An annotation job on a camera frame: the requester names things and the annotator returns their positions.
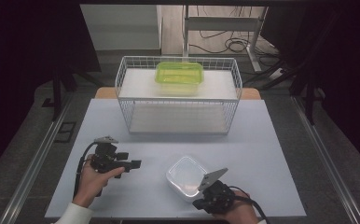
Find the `wire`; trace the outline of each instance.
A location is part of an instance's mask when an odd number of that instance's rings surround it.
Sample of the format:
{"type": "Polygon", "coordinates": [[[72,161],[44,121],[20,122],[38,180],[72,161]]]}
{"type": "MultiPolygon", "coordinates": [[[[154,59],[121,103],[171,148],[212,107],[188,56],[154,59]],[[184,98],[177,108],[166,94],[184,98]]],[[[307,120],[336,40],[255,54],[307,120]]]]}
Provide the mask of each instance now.
{"type": "Polygon", "coordinates": [[[181,33],[183,34],[183,40],[184,40],[184,5],[181,9],[181,33]]]}
{"type": "Polygon", "coordinates": [[[244,45],[243,41],[239,40],[239,38],[236,38],[236,37],[229,38],[228,40],[226,40],[225,45],[228,49],[230,49],[232,52],[235,52],[235,53],[241,53],[246,49],[246,46],[244,45]],[[242,49],[232,49],[231,48],[232,45],[241,45],[242,49]]]}
{"type": "Polygon", "coordinates": [[[82,157],[80,157],[80,160],[78,162],[78,166],[77,166],[77,172],[76,172],[76,182],[75,182],[75,190],[73,192],[73,198],[76,197],[76,194],[78,193],[78,185],[80,182],[80,178],[81,178],[81,171],[82,171],[82,167],[85,161],[85,157],[87,156],[88,151],[90,150],[90,148],[93,145],[96,145],[96,142],[91,143],[84,151],[84,153],[82,154],[82,157]]]}
{"type": "Polygon", "coordinates": [[[267,224],[270,224],[270,221],[268,220],[267,216],[265,216],[264,211],[262,211],[262,208],[259,206],[259,204],[252,200],[250,198],[250,195],[246,192],[244,192],[242,189],[238,188],[238,187],[234,187],[234,186],[229,186],[230,189],[238,189],[240,190],[242,193],[244,193],[245,195],[248,196],[248,198],[242,197],[242,196],[235,196],[234,199],[238,200],[238,201],[242,201],[242,202],[246,202],[246,203],[250,203],[252,206],[254,206],[256,208],[256,210],[258,211],[258,213],[261,215],[261,217],[263,219],[265,219],[265,221],[267,222],[267,224]]]}
{"type": "Polygon", "coordinates": [[[242,73],[242,74],[246,74],[246,75],[252,75],[252,76],[258,76],[258,75],[261,75],[261,73],[249,73],[249,72],[243,72],[243,71],[239,71],[239,73],[242,73]]]}
{"type": "Polygon", "coordinates": [[[206,51],[206,52],[208,52],[208,53],[216,53],[216,54],[218,54],[218,53],[223,53],[223,52],[225,52],[225,51],[228,50],[228,48],[226,48],[226,49],[223,49],[223,50],[220,50],[220,51],[210,51],[210,50],[208,50],[208,49],[201,48],[200,46],[197,46],[197,45],[191,45],[191,44],[190,44],[189,46],[190,46],[190,47],[197,48],[197,49],[201,49],[201,50],[206,51]]]}
{"type": "MultiPolygon", "coordinates": [[[[249,18],[252,16],[252,10],[253,10],[253,7],[250,7],[249,18]]],[[[247,43],[250,43],[249,38],[250,38],[250,32],[247,32],[247,43]]]]}
{"type": "Polygon", "coordinates": [[[262,71],[262,72],[247,73],[247,72],[240,71],[240,73],[243,73],[243,74],[256,75],[255,77],[251,77],[251,78],[243,81],[242,84],[244,85],[244,84],[249,83],[249,82],[254,83],[257,80],[263,78],[264,75],[269,75],[269,74],[273,73],[275,69],[280,68],[283,64],[284,64],[284,61],[279,60],[276,64],[274,64],[273,66],[269,67],[267,70],[262,71]]]}
{"type": "MultiPolygon", "coordinates": [[[[206,14],[206,16],[208,16],[207,12],[205,11],[204,6],[203,6],[203,8],[202,8],[202,9],[203,9],[204,13],[206,14]]],[[[199,6],[197,6],[197,16],[200,16],[199,6]]],[[[202,35],[202,31],[200,31],[200,36],[201,36],[202,38],[204,38],[204,39],[207,39],[207,38],[215,37],[215,36],[218,36],[218,35],[222,35],[222,34],[224,34],[224,33],[226,33],[226,32],[227,32],[227,31],[220,32],[220,33],[215,34],[215,35],[203,36],[203,35],[202,35]]]]}
{"type": "Polygon", "coordinates": [[[235,15],[236,10],[238,10],[238,7],[234,7],[233,10],[229,13],[229,15],[235,15]]]}
{"type": "Polygon", "coordinates": [[[267,66],[267,67],[272,67],[272,66],[275,65],[275,63],[274,63],[274,64],[264,63],[264,62],[262,61],[262,59],[264,59],[264,58],[278,58],[278,57],[277,57],[277,56],[274,56],[274,55],[269,55],[269,54],[267,54],[267,55],[261,55],[261,56],[258,58],[258,61],[259,61],[261,64],[264,64],[264,65],[267,66]]]}

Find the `black curtain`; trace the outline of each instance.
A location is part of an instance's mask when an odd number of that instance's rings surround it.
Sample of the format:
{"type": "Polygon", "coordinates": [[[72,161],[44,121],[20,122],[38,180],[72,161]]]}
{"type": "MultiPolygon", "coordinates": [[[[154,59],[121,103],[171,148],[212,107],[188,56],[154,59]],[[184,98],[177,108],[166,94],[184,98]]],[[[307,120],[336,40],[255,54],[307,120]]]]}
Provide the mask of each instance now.
{"type": "Polygon", "coordinates": [[[319,59],[323,107],[360,152],[360,1],[343,9],[319,59]]]}
{"type": "Polygon", "coordinates": [[[332,7],[269,7],[261,36],[281,53],[287,66],[296,67],[310,52],[325,26],[332,7]]]}
{"type": "Polygon", "coordinates": [[[78,4],[0,1],[0,156],[54,69],[100,71],[78,4]]]}

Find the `human hand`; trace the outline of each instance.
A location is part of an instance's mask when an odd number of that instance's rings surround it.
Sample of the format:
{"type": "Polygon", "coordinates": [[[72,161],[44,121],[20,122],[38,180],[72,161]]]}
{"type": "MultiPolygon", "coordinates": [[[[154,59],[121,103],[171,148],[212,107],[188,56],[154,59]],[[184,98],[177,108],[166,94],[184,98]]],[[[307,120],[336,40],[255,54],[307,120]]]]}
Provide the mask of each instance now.
{"type": "Polygon", "coordinates": [[[107,173],[100,174],[90,166],[91,158],[92,155],[89,155],[83,166],[78,192],[72,201],[72,203],[82,207],[89,207],[92,204],[95,196],[107,185],[108,179],[120,175],[125,171],[124,167],[119,167],[107,173]]]}
{"type": "MultiPolygon", "coordinates": [[[[249,195],[239,191],[233,191],[236,196],[250,198],[249,195]]],[[[258,218],[253,206],[249,203],[235,201],[226,214],[213,214],[214,217],[225,219],[230,224],[256,224],[258,218]]]]}

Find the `white wire basket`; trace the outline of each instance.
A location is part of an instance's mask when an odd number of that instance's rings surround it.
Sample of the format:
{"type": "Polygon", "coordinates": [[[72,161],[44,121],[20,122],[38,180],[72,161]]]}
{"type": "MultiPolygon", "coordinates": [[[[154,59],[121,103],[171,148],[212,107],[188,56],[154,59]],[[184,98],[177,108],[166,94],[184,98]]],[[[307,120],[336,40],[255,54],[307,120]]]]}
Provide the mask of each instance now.
{"type": "Polygon", "coordinates": [[[116,91],[130,133],[227,134],[242,95],[233,58],[124,57],[116,91]],[[155,82],[161,62],[200,63],[204,80],[191,95],[162,92],[155,82]]]}

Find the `white table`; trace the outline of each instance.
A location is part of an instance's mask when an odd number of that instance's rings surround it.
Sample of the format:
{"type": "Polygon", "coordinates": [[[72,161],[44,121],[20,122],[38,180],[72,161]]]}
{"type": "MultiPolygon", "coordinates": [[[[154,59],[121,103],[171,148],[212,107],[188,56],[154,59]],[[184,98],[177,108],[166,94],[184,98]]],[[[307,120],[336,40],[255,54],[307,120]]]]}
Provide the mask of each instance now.
{"type": "Polygon", "coordinates": [[[93,99],[46,217],[62,215],[72,200],[80,156],[93,139],[106,135],[119,141],[118,152],[129,152],[129,160],[142,160],[142,166],[109,181],[90,207],[94,217],[212,218],[167,184],[165,173],[184,155],[209,171],[228,167],[220,180],[249,192],[268,217],[306,215],[264,101],[241,100],[228,135],[156,135],[129,134],[117,100],[93,99]]]}

